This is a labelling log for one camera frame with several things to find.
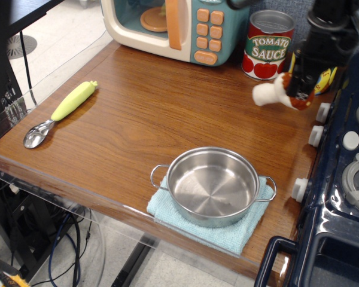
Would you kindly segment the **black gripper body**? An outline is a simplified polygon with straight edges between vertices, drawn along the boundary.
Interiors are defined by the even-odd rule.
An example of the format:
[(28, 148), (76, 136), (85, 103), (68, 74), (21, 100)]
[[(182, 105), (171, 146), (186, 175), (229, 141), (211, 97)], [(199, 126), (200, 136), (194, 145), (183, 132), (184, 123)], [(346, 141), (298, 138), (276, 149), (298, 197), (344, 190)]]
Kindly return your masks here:
[(318, 79), (320, 74), (328, 68), (338, 66), (338, 59), (335, 52), (329, 48), (315, 48), (308, 44), (307, 40), (302, 40), (294, 50), (296, 53), (296, 64), (293, 71), (302, 73), (302, 79), (313, 77)]

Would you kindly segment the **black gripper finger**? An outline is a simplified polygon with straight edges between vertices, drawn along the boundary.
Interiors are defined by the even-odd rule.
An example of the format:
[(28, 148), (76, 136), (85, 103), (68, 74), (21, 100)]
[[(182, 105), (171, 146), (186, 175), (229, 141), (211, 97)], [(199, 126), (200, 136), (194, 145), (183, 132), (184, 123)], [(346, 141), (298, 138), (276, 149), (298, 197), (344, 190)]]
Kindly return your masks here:
[(286, 90), (286, 94), (288, 97), (301, 97), (300, 93), (300, 84), (302, 80), (302, 73), (298, 71), (294, 71), (289, 74), (290, 81), (288, 83), (288, 87)]
[(314, 89), (317, 79), (313, 77), (303, 78), (299, 88), (299, 100), (304, 102), (311, 102), (314, 98)]

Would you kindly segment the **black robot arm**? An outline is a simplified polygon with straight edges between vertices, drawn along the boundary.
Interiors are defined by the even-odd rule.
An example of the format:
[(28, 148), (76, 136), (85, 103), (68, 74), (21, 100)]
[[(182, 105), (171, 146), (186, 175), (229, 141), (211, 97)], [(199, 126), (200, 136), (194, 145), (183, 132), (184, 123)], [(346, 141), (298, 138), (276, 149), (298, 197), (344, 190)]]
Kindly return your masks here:
[(314, 98), (320, 75), (347, 65), (359, 43), (359, 1), (229, 1), (228, 5), (234, 10), (257, 7), (250, 15), (249, 39), (254, 31), (269, 36), (293, 29), (307, 33), (296, 46), (293, 70), (253, 88), (258, 106), (282, 103), (305, 109)]

